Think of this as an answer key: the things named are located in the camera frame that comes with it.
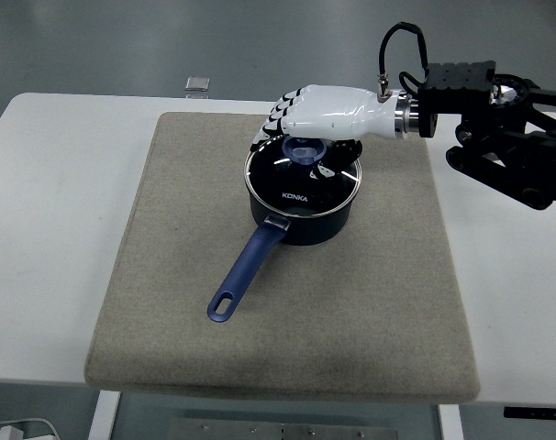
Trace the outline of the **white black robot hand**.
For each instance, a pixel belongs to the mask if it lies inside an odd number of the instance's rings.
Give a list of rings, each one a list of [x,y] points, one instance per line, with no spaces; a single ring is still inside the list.
[[[398,90],[380,98],[365,89],[310,84],[276,101],[250,149],[281,135],[332,142],[358,141],[366,135],[403,139],[408,108],[409,101]]]

